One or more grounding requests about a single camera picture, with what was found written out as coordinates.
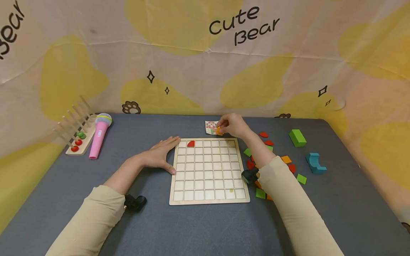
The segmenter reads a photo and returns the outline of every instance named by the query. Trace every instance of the microphone head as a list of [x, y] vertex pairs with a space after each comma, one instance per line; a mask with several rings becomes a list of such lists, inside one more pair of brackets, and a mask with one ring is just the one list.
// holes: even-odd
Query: microphone head
[[110, 126], [112, 124], [112, 118], [107, 113], [101, 113], [96, 118], [96, 123], [98, 123], [98, 122], [104, 122], [104, 123], [108, 124], [108, 126]]

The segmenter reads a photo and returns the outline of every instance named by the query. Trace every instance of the green square piece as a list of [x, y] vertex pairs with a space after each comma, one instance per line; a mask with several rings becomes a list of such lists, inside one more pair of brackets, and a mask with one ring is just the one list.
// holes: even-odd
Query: green square piece
[[306, 144], [305, 137], [299, 129], [293, 129], [289, 133], [289, 137], [295, 147], [303, 147]]
[[298, 176], [296, 177], [296, 179], [297, 179], [300, 183], [302, 183], [303, 185], [306, 185], [306, 180], [307, 180], [307, 178], [306, 178], [305, 176], [303, 176], [303, 175], [301, 175], [301, 174], [298, 173]]
[[260, 188], [256, 188], [256, 197], [266, 199], [266, 193]]

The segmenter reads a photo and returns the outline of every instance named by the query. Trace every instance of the pink toy microphone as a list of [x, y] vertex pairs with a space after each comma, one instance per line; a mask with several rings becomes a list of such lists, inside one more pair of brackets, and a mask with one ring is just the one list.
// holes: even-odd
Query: pink toy microphone
[[101, 113], [96, 118], [96, 132], [94, 133], [93, 144], [90, 150], [90, 159], [97, 159], [100, 153], [101, 144], [103, 143], [105, 132], [112, 124], [112, 119], [109, 114]]

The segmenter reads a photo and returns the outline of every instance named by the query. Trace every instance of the wooden grid board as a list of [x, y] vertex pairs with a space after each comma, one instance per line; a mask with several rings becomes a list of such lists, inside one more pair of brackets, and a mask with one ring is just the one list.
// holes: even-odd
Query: wooden grid board
[[[188, 143], [194, 141], [193, 147]], [[236, 138], [182, 138], [175, 148], [169, 205], [251, 201]]]

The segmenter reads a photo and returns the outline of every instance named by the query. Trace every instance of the green triangle piece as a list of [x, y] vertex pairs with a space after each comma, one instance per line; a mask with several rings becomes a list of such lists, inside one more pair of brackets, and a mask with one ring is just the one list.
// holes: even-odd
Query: green triangle piece
[[256, 197], [266, 199], [266, 193], [260, 188], [256, 188]]
[[252, 155], [251, 150], [249, 148], [245, 149], [244, 154], [249, 156], [249, 157]]

